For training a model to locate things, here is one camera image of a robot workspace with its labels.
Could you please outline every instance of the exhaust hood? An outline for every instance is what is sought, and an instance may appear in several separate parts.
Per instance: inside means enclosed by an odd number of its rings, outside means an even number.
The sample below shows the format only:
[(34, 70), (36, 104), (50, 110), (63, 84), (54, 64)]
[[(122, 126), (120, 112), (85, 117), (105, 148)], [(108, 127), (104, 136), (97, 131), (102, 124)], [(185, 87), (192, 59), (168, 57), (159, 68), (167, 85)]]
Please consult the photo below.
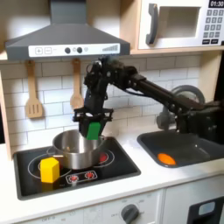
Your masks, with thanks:
[(8, 60), (130, 54), (130, 43), (87, 24), (86, 6), (86, 0), (50, 0), (51, 24), (7, 41)]

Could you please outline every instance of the green block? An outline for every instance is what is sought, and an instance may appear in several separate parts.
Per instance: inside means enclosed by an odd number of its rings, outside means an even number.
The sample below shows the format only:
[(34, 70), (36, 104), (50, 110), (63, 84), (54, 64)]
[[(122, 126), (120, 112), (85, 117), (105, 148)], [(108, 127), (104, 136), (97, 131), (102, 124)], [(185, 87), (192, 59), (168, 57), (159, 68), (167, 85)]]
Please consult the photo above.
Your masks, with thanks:
[(101, 124), (99, 122), (91, 122), (88, 126), (87, 140), (98, 140)]

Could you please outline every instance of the microwave keypad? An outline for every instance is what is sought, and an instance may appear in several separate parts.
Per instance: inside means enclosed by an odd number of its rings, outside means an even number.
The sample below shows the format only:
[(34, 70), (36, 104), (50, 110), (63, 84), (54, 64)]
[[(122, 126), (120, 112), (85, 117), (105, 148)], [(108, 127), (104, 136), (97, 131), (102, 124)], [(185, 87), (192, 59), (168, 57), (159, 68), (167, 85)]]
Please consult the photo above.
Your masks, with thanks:
[(211, 10), (206, 13), (206, 25), (203, 34), (202, 45), (217, 45), (221, 35), (221, 24), (224, 10)]

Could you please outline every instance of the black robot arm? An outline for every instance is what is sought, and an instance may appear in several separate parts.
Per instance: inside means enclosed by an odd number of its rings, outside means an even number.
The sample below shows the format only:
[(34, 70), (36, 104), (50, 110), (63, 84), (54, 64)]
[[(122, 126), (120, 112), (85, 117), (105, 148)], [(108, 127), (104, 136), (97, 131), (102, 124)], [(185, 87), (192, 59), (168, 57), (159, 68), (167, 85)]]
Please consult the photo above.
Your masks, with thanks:
[(177, 132), (193, 133), (199, 137), (224, 144), (224, 114), (222, 103), (199, 104), (146, 80), (133, 66), (125, 66), (117, 60), (99, 59), (92, 65), (85, 78), (87, 93), (84, 107), (74, 111), (75, 122), (79, 122), (80, 133), (86, 137), (91, 123), (99, 123), (100, 135), (107, 122), (112, 121), (112, 108), (104, 108), (107, 87), (114, 85), (131, 95), (150, 97), (164, 104), (176, 115)]

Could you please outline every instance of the white countertop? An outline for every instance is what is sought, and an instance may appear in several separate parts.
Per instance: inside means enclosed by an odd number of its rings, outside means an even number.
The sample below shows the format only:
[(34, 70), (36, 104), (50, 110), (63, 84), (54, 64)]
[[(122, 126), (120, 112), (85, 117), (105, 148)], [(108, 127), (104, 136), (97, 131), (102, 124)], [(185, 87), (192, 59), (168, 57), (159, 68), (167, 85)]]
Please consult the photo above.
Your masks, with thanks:
[(137, 136), (145, 132), (147, 130), (142, 129), (128, 134), (120, 133), (117, 137), (140, 169), (140, 176), (25, 201), (18, 200), (14, 164), (7, 160), (5, 145), (0, 145), (0, 224), (28, 221), (224, 173), (224, 159), (177, 169), (158, 165), (137, 143)]

